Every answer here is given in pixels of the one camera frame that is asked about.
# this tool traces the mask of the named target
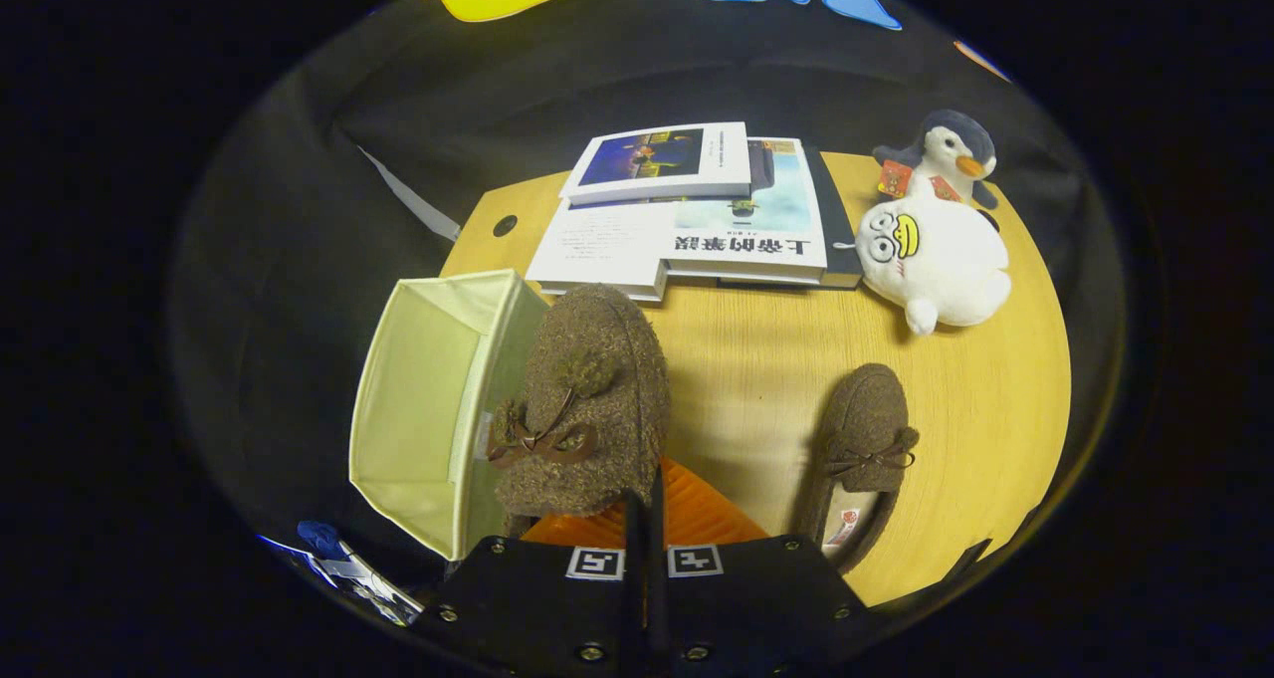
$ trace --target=stack of books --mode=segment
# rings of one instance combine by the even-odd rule
[[[605,283],[647,302],[669,275],[856,288],[852,243],[813,148],[743,124],[675,125],[589,143],[526,275],[545,293]]]

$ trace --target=wooden table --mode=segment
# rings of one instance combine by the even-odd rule
[[[856,228],[875,201],[880,167],[845,153],[823,159]],[[484,194],[442,275],[499,266],[526,274],[566,175]],[[1061,307],[1031,234],[991,189],[1013,293],[976,328],[939,325],[912,338],[901,307],[866,287],[724,289],[669,279],[662,306],[643,307],[668,357],[668,455],[773,534],[790,526],[833,384],[866,362],[897,372],[920,445],[880,540],[846,577],[868,605],[941,580],[975,543],[991,539],[984,556],[1003,547],[1041,502],[1061,452],[1070,407]],[[517,226],[494,237],[506,215]]]

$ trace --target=brown slipper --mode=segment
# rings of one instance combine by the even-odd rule
[[[842,379],[823,414],[794,533],[823,547],[840,572],[855,568],[893,514],[919,438],[892,370],[864,364]]]
[[[496,498],[513,516],[591,516],[624,489],[648,503],[668,422],[668,368],[640,307],[605,284],[564,293],[531,347],[525,401],[492,423]]]

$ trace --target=storage box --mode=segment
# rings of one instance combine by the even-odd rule
[[[447,561],[501,533],[487,427],[522,391],[547,310],[515,270],[400,280],[385,305],[354,401],[349,479]]]

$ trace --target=penguin plush toy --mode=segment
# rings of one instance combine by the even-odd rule
[[[912,170],[908,191],[924,180],[941,178],[952,191],[973,198],[982,206],[998,205],[995,196],[982,182],[995,171],[995,144],[982,124],[959,111],[934,111],[920,125],[920,138],[910,147],[877,147],[871,155],[882,166],[897,162]]]

